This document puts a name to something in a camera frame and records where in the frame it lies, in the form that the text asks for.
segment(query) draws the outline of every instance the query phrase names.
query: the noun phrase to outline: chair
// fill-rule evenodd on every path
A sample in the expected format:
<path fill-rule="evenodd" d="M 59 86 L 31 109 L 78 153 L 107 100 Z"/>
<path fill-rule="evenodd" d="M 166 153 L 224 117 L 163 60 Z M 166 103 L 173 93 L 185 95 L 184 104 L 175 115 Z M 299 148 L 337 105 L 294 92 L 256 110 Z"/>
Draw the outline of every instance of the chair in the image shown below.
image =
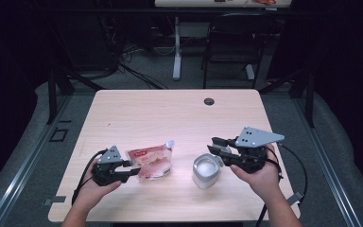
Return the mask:
<path fill-rule="evenodd" d="M 217 16 L 209 25 L 202 59 L 203 88 L 206 88 L 208 62 L 255 64 L 255 87 L 266 42 L 275 28 L 275 20 L 263 14 L 227 13 Z"/>

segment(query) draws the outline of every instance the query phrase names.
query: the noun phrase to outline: table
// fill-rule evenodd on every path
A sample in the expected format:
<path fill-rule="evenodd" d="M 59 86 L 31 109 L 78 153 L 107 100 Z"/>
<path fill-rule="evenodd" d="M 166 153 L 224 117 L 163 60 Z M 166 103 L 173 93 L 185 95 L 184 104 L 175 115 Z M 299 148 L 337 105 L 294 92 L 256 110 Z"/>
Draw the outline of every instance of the table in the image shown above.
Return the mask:
<path fill-rule="evenodd" d="M 264 4 L 256 3 L 253 0 L 225 0 L 224 2 L 216 2 L 215 0 L 155 0 L 155 7 L 158 8 L 264 8 L 275 10 L 277 8 L 289 8 L 292 0 L 277 0 L 276 4 L 266 6 Z M 186 37 L 206 37 L 208 24 L 199 23 L 180 23 L 179 17 L 175 20 L 175 61 L 173 64 L 173 79 L 179 80 L 181 78 L 182 68 L 182 54 L 180 37 L 182 34 Z M 254 79 L 255 75 L 252 66 L 246 67 L 248 79 Z"/>
<path fill-rule="evenodd" d="M 215 103 L 206 105 L 205 98 Z M 139 182 L 133 176 L 107 195 L 87 221 L 194 222 L 258 219 L 263 202 L 228 167 L 217 182 L 200 189 L 193 182 L 193 162 L 209 153 L 211 138 L 235 138 L 244 126 L 271 131 L 261 97 L 255 90 L 102 90 L 96 93 L 65 170 L 49 219 L 64 220 L 80 175 L 99 150 L 117 145 L 126 151 L 164 144 L 173 139 L 171 172 L 159 181 Z M 285 165 L 279 156 L 284 179 L 280 186 L 287 198 L 293 195 Z M 292 206 L 299 217 L 300 210 Z"/>

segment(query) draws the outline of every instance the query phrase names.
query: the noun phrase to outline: chair seat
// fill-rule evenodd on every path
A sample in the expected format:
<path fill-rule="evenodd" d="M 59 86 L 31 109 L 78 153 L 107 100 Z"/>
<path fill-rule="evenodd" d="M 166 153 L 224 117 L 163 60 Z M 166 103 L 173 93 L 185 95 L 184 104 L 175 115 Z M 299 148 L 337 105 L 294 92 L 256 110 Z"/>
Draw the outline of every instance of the chair seat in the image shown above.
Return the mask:
<path fill-rule="evenodd" d="M 259 53 L 254 47 L 253 38 L 239 40 L 212 40 L 209 45 L 209 61 L 227 61 L 229 63 L 256 64 Z"/>

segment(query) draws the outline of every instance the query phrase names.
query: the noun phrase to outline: plastic pouch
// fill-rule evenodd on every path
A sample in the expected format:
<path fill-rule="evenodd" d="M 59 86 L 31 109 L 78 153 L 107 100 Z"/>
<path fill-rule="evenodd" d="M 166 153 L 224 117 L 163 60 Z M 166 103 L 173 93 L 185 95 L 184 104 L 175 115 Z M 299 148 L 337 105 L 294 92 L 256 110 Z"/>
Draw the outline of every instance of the plastic pouch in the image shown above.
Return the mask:
<path fill-rule="evenodd" d="M 170 173 L 174 144 L 170 140 L 164 145 L 127 151 L 132 166 L 141 167 L 137 175 L 140 180 L 158 180 Z"/>

